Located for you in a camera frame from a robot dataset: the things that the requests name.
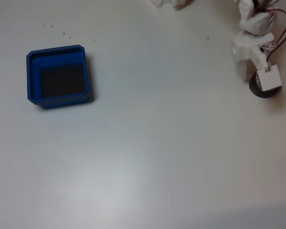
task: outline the white tabletop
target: white tabletop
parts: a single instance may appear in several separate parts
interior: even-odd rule
[[[230,55],[238,14],[0,0],[0,229],[286,229],[286,45],[283,93],[255,97]],[[26,55],[73,44],[97,98],[43,111]]]

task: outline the blue bin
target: blue bin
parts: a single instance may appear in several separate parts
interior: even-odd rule
[[[45,109],[90,100],[85,49],[80,45],[27,55],[28,99]]]

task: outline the robotic arm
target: robotic arm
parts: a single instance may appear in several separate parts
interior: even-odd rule
[[[282,87],[277,65],[269,58],[286,41],[286,29],[277,42],[271,33],[276,25],[277,13],[284,10],[275,7],[279,0],[234,0],[239,3],[241,31],[232,38],[232,55],[235,62],[251,60],[257,71],[251,77],[249,87],[258,97],[270,98]],[[151,0],[157,7],[171,3],[182,7],[186,0]]]

